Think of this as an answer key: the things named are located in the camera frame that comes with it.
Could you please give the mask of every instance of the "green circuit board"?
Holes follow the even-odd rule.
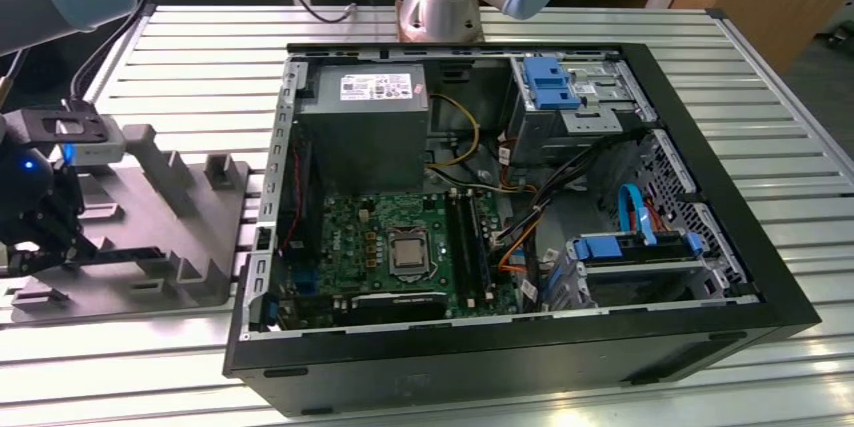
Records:
[[[491,193],[476,197],[481,234],[499,229]],[[453,285],[453,261],[447,239],[444,195],[377,194],[324,199],[323,257],[317,267],[317,294],[337,295],[388,291],[435,291],[448,295],[447,317],[516,312],[515,288],[495,287],[495,299],[473,308],[460,307]],[[389,234],[417,232],[427,237],[431,270],[404,281],[391,273]]]

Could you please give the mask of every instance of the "ram slot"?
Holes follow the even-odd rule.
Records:
[[[453,261],[453,283],[461,308],[472,308],[491,294],[485,245],[480,236],[477,210],[471,192],[451,192],[444,198],[448,226],[448,246]]]

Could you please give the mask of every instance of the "blue led light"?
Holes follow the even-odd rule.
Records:
[[[74,144],[62,144],[62,159],[66,164],[73,164],[74,161]]]

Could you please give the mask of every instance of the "open computer tower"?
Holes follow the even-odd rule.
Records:
[[[285,415],[672,381],[819,322],[644,46],[288,51],[224,369]]]

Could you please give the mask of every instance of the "metal workbench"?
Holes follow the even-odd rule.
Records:
[[[120,123],[151,123],[161,149],[181,151],[187,162],[205,152],[233,152],[256,169],[249,190],[257,193],[287,44],[393,41],[392,19],[391,8],[363,9],[349,23],[324,25],[291,7],[161,7],[113,49],[89,94]],[[847,425],[854,169],[740,35],[703,11],[552,9],[520,23],[484,10],[483,20],[488,40],[650,46],[823,323],[676,384],[373,412],[333,422]],[[256,204],[257,198],[247,199],[243,246]],[[0,284],[0,294],[17,284]],[[9,299],[0,299],[4,322]],[[229,303],[107,323],[6,326],[0,425],[283,422],[259,396],[220,374],[231,308]],[[404,415],[377,418],[392,414]]]

